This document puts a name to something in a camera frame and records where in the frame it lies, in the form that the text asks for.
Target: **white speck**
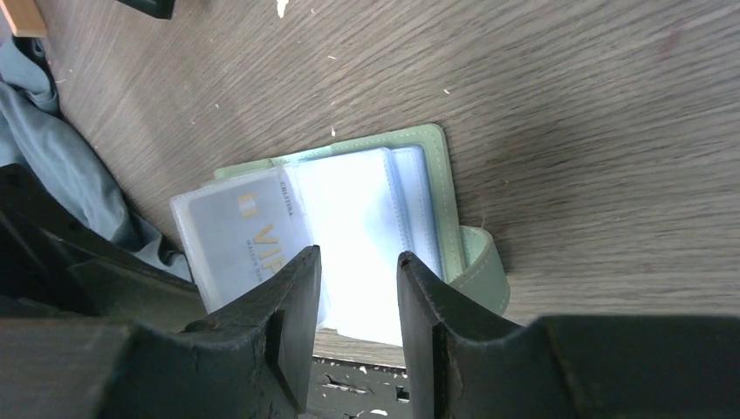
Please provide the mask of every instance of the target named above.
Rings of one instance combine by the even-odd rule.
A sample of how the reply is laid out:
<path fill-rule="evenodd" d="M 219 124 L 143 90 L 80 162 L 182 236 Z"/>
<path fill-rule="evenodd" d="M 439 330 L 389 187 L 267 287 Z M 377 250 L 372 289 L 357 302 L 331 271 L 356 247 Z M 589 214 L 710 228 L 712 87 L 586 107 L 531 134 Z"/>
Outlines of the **white speck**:
<path fill-rule="evenodd" d="M 282 19 L 285 16 L 285 6 L 288 5 L 288 0 L 277 0 L 277 15 Z"/>

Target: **wooden block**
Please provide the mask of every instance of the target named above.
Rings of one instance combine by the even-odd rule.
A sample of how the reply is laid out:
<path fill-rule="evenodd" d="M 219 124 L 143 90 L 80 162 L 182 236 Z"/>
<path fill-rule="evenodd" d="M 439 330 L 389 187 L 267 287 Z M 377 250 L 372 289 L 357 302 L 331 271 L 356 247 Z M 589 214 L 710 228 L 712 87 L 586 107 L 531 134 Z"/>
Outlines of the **wooden block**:
<path fill-rule="evenodd" d="M 19 38 L 45 38 L 46 24 L 33 0 L 0 0 L 3 14 Z"/>

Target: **gold lettering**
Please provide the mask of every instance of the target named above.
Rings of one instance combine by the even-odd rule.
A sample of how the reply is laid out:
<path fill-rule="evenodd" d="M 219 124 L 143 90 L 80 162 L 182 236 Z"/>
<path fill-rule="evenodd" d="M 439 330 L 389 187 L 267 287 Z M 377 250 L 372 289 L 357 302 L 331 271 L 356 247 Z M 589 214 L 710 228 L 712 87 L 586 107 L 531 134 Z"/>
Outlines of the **gold lettering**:
<path fill-rule="evenodd" d="M 274 255 L 275 253 L 278 253 L 282 249 L 283 249 L 282 247 L 278 246 L 275 249 L 272 249 L 271 251 L 263 251 L 262 253 L 259 254 L 259 258 L 260 259 L 269 258 L 270 256 Z"/>
<path fill-rule="evenodd" d="M 239 209 L 242 211 L 244 218 L 257 215 L 257 203 L 254 200 L 254 194 L 242 195 L 237 198 Z"/>
<path fill-rule="evenodd" d="M 274 275 L 275 273 L 280 271 L 280 268 L 282 268 L 284 264 L 285 258 L 281 256 L 280 258 L 272 259 L 272 262 L 262 264 L 262 269 L 271 268 Z"/>
<path fill-rule="evenodd" d="M 272 223 L 270 223 L 267 227 L 263 228 L 262 231 L 257 233 L 257 236 L 255 237 L 255 243 L 262 243 L 262 244 L 277 244 L 278 241 L 274 237 L 265 237 L 264 235 L 269 233 L 270 230 L 272 230 Z"/>

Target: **card holder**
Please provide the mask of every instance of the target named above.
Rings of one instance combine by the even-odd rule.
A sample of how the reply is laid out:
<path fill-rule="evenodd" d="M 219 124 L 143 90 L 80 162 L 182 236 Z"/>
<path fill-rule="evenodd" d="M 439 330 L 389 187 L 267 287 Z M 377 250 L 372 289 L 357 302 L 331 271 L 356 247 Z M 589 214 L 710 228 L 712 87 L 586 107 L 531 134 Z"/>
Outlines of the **card holder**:
<path fill-rule="evenodd" d="M 509 284 L 493 237 L 484 229 L 460 226 L 455 189 L 444 132 L 435 124 L 341 141 L 289 155 L 219 168 L 218 182 L 264 168 L 274 168 L 295 161 L 342 155 L 370 148 L 420 147 L 431 189 L 435 233 L 442 261 L 441 278 L 464 295 L 496 314 L 502 314 L 509 302 Z"/>
<path fill-rule="evenodd" d="M 271 278 L 312 244 L 305 214 L 282 168 L 176 196 L 170 206 L 209 313 Z M 320 307 L 319 321 L 322 312 Z"/>
<path fill-rule="evenodd" d="M 442 267 L 435 230 L 435 214 L 424 164 L 424 150 L 418 146 L 409 146 L 394 148 L 391 152 L 408 209 L 412 250 L 436 276 L 441 278 Z"/>
<path fill-rule="evenodd" d="M 413 247 L 394 155 L 376 148 L 285 169 L 321 248 L 322 303 L 329 307 L 322 326 L 400 345 L 396 259 Z"/>

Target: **black plastic part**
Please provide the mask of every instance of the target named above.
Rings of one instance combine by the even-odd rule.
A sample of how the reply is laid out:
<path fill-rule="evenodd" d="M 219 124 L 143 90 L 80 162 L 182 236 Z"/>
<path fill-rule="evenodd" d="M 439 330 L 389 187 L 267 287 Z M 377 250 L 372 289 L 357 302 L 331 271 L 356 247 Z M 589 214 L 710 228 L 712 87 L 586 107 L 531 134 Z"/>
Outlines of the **black plastic part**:
<path fill-rule="evenodd" d="M 79 223 L 23 167 L 0 168 L 0 294 L 169 331 L 206 315 L 193 284 Z"/>
<path fill-rule="evenodd" d="M 171 19 L 175 0 L 118 0 L 126 6 L 158 19 Z"/>
<path fill-rule="evenodd" d="M 522 328 L 398 270 L 414 417 L 740 417 L 740 319 L 551 316 Z"/>
<path fill-rule="evenodd" d="M 399 388 L 407 390 L 400 399 Z M 405 419 L 411 417 L 408 399 L 413 397 L 405 368 L 314 358 L 308 413 L 299 418 L 379 419 L 385 414 Z"/>
<path fill-rule="evenodd" d="M 319 260 L 318 247 L 306 248 L 269 281 L 183 333 L 139 327 L 101 417 L 295 417 L 304 412 L 319 308 Z"/>

